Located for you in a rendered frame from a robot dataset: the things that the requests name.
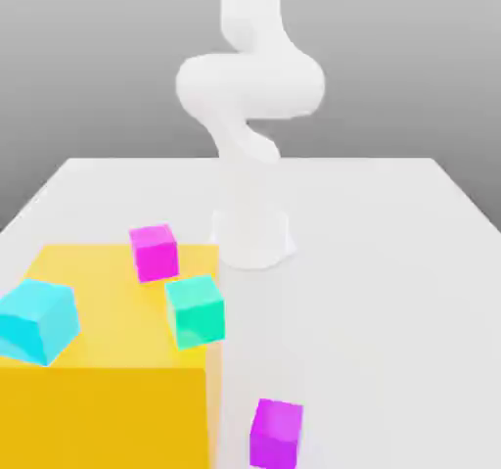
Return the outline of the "small magenta cube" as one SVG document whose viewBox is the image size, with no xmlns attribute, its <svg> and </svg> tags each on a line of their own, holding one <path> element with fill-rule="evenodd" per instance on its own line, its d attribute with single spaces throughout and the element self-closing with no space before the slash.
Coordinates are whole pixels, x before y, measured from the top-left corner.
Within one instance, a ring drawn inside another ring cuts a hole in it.
<svg viewBox="0 0 501 469">
<path fill-rule="evenodd" d="M 179 274 L 178 244 L 168 224 L 131 229 L 129 238 L 140 283 Z"/>
</svg>

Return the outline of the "small green cube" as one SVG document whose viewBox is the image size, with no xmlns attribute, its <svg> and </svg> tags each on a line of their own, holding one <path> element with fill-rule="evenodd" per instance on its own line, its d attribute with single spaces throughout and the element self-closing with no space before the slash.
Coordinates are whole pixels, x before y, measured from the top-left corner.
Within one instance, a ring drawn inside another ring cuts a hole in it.
<svg viewBox="0 0 501 469">
<path fill-rule="evenodd" d="M 225 339 L 225 303 L 210 274 L 166 282 L 167 322 L 177 349 Z"/>
</svg>

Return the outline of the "small purple cube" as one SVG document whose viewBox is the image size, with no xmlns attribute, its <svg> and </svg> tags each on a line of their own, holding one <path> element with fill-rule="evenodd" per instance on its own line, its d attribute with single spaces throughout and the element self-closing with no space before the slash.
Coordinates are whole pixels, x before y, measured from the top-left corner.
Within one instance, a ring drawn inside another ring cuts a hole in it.
<svg viewBox="0 0 501 469">
<path fill-rule="evenodd" d="M 303 406 L 260 399 L 250 428 L 250 465 L 296 469 Z"/>
</svg>

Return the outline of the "small cyan cube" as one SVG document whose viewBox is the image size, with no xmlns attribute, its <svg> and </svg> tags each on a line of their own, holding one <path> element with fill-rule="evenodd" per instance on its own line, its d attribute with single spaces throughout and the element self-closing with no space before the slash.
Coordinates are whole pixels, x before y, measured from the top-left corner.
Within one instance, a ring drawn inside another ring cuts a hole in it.
<svg viewBox="0 0 501 469">
<path fill-rule="evenodd" d="M 69 286 L 27 278 L 0 299 L 0 357 L 49 366 L 79 333 Z"/>
</svg>

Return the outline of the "large yellow box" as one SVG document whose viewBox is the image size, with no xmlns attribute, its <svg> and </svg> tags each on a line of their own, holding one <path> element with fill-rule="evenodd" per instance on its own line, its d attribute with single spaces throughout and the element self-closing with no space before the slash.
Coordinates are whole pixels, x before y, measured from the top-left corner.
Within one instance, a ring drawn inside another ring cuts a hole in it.
<svg viewBox="0 0 501 469">
<path fill-rule="evenodd" d="M 215 469 L 222 347 L 176 348 L 130 249 L 49 245 L 27 276 L 72 287 L 81 330 L 48 367 L 0 357 L 0 469 Z"/>
</svg>

